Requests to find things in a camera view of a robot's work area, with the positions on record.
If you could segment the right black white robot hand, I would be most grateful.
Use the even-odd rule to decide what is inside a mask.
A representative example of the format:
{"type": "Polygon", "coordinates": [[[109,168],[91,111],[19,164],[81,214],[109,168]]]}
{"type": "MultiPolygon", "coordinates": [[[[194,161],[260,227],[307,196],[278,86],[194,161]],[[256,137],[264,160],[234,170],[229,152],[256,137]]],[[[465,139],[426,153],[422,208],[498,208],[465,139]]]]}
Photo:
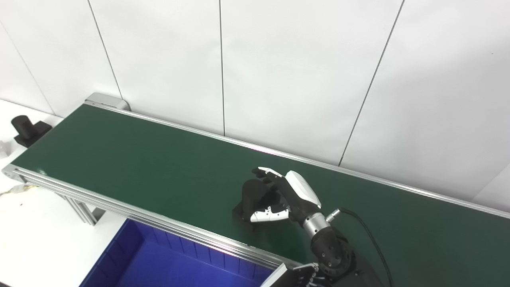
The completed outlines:
{"type": "Polygon", "coordinates": [[[267,167],[253,169],[258,184],[252,205],[243,212],[243,218],[250,223],[291,220],[302,224],[318,213],[321,202],[308,182],[295,171],[285,175],[267,167]]]}

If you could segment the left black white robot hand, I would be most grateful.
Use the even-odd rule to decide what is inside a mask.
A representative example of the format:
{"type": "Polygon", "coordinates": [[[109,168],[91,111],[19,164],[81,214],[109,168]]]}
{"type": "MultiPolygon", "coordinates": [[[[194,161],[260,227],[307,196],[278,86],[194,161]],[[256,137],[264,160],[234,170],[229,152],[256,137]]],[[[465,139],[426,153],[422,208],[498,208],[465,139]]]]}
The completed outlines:
{"type": "Polygon", "coordinates": [[[324,276],[318,276],[316,263],[297,267],[281,264],[262,283],[262,287],[330,287],[324,276]]]}

